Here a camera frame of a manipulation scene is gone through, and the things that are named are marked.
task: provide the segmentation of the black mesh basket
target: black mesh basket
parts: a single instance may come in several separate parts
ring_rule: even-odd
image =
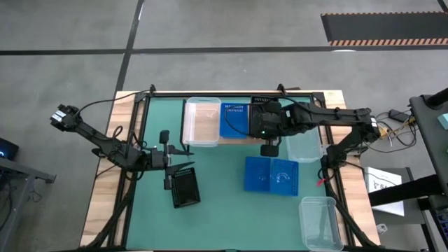
[[[194,168],[182,169],[176,172],[172,176],[171,182],[174,208],[186,207],[201,202]]]

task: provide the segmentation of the clear plastic container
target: clear plastic container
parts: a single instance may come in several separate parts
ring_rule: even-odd
[[[286,137],[288,159],[296,162],[314,162],[323,156],[321,138],[317,128]]]
[[[214,147],[219,141],[221,100],[191,97],[185,104],[183,142],[194,147]]]
[[[331,197],[304,197],[299,204],[303,244],[311,251],[341,251],[336,219],[336,201]]]

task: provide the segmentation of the blue container lid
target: blue container lid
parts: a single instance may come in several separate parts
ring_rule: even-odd
[[[271,176],[271,159],[268,157],[246,157],[244,190],[252,192],[269,192]]]
[[[299,163],[274,159],[271,168],[270,192],[287,196],[299,195]]]
[[[245,139],[249,133],[249,115],[247,112],[248,104],[222,103],[220,110],[219,134],[224,138]]]

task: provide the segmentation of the black metal bracket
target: black metal bracket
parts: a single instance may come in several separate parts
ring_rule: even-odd
[[[321,104],[325,103],[325,94],[323,92],[313,92],[313,97],[316,98]]]
[[[151,84],[151,87],[149,88],[149,97],[153,97],[155,91],[157,90],[155,89],[154,84]]]
[[[280,83],[280,84],[277,86],[277,90],[280,90],[281,93],[282,93],[282,95],[283,95],[283,96],[286,96],[286,90],[285,90],[285,87],[283,86],[283,84]]]
[[[148,96],[148,93],[140,92],[135,94],[134,103],[139,103],[143,101]]]

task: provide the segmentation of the black floor mat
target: black floor mat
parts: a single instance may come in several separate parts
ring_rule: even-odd
[[[448,44],[448,13],[325,13],[331,46],[409,46]]]

